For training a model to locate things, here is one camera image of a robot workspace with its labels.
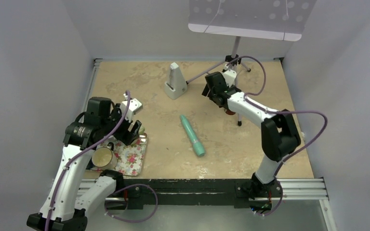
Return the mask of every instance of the white wall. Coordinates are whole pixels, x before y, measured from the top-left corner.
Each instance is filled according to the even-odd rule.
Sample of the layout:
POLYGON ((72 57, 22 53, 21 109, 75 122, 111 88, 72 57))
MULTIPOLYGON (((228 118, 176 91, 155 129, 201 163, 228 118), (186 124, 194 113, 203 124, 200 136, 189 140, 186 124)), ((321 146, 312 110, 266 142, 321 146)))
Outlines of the white wall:
MULTIPOLYGON (((370 1, 319 0, 284 67, 295 108, 329 118, 308 154, 339 230, 370 230, 370 1)), ((322 119, 299 121, 312 137, 322 119)))
POLYGON ((60 0, 0 0, 0 230, 29 230, 91 62, 60 0))
MULTIPOLYGON (((234 37, 188 29, 188 0, 64 0, 64 3, 84 44, 96 58, 214 60, 232 52, 234 37)), ((260 59, 284 57, 291 44, 242 38, 239 54, 260 59)))

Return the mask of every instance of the table surface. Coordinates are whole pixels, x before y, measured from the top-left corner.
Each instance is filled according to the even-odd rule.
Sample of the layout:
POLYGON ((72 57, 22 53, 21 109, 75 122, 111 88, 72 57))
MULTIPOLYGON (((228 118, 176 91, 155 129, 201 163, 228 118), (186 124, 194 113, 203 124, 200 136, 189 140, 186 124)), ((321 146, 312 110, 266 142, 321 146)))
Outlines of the table surface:
MULTIPOLYGON (((260 129, 247 119, 237 126, 237 116, 227 115, 212 101, 201 95, 205 78, 188 85, 187 92, 171 100, 163 84, 172 62, 101 62, 92 96, 121 102, 125 90, 143 103, 144 109, 135 116, 148 134, 148 147, 143 179, 229 179, 250 178, 263 157, 260 129), (206 154, 197 157, 181 125, 185 115, 205 147, 206 154)), ((185 79, 197 75, 216 62, 177 62, 185 79)), ((239 88, 257 92, 263 73, 257 63, 246 63, 246 72, 239 67, 239 88)), ((263 63, 267 83, 263 93, 254 99, 278 110, 294 110, 280 62, 263 63)), ((313 172, 304 150, 290 159, 278 174, 280 178, 312 178, 313 172)))
MULTIPOLYGON (((142 210, 125 210, 118 217, 141 219, 153 205, 142 210)), ((319 201, 286 201, 275 213, 262 218, 248 208, 233 206, 159 205, 155 215, 141 223, 127 223, 104 216, 99 206, 90 216, 86 231, 328 231, 319 201)))

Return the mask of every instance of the beige tabletop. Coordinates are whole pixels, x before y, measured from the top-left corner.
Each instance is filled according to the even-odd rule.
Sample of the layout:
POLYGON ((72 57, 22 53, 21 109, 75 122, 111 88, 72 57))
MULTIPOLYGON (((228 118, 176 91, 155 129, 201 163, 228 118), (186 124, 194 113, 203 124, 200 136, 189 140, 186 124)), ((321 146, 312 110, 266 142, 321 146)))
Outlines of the beige tabletop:
MULTIPOLYGON (((263 157, 260 129, 247 119, 237 126, 237 116, 227 115, 222 108, 201 95, 205 78, 188 85, 188 91, 176 100, 164 92, 163 83, 171 62, 101 62, 92 96, 111 98, 121 102, 125 90, 144 105, 135 116, 148 134, 148 147, 143 179, 208 179, 250 178, 263 157), (206 154, 197 157, 181 125, 179 116, 185 115, 206 154)), ((190 79, 215 62, 177 62, 185 79, 190 79)), ((254 99, 278 110, 293 110, 293 103, 280 62, 263 63, 267 84, 263 93, 254 99)), ((242 70, 239 88, 257 92, 263 83, 263 73, 256 63, 247 63, 251 72, 242 70)), ((280 178, 312 178, 313 173, 304 150, 282 167, 280 178)))

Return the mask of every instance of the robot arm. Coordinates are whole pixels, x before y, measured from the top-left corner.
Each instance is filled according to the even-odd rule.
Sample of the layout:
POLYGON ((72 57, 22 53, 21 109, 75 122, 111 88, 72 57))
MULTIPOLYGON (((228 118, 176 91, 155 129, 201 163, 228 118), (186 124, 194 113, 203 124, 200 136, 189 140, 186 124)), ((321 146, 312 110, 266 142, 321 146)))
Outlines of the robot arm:
MULTIPOLYGON (((234 85, 236 75, 235 71, 227 70, 205 76, 207 84, 202 95, 209 97, 219 107, 241 114, 261 128, 265 156, 252 176, 250 194, 254 198, 266 190, 266 187, 274 184, 275 174, 283 157, 292 153, 301 141, 293 116, 268 114, 247 103, 244 93, 234 85)), ((267 111, 277 112, 252 99, 249 100, 267 111)))
MULTIPOLYGON (((125 98, 125 101, 117 105, 114 105, 108 98, 93 97, 89 99, 87 111, 79 115, 66 128, 62 159, 52 189, 40 212, 29 215, 26 223, 28 226, 43 231, 46 219, 49 219, 49 230, 51 231, 85 230, 87 217, 108 195, 121 188, 122 174, 106 170, 102 172, 93 187, 76 199, 84 171, 95 150, 89 150, 77 158, 69 167, 65 167, 65 164, 113 130, 121 119, 122 112, 126 110, 128 100, 126 95, 125 98), (82 116, 84 116, 84 120, 81 123, 79 120, 82 116), (62 174, 64 174, 63 180, 55 192, 55 185, 62 174), (51 198, 54 194, 54 205, 53 208, 50 208, 51 198)), ((133 116, 142 108, 141 102, 137 99, 131 99, 124 120, 113 134, 117 140, 122 141, 125 145, 130 145, 139 138, 138 131, 142 125, 141 122, 136 121, 131 130, 129 130, 129 127, 133 116)))

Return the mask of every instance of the teal pen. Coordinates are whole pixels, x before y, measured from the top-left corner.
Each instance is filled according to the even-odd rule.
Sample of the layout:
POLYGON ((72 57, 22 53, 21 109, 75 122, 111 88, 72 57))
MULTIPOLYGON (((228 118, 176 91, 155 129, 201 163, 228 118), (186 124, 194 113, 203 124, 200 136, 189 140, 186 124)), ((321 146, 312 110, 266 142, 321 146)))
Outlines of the teal pen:
POLYGON ((202 143, 198 140, 197 135, 195 134, 194 130, 192 129, 191 124, 189 123, 188 119, 185 115, 180 115, 182 126, 184 127, 189 140, 192 143, 192 147, 194 148, 194 152, 197 156, 201 157, 205 155, 205 148, 203 147, 202 143))

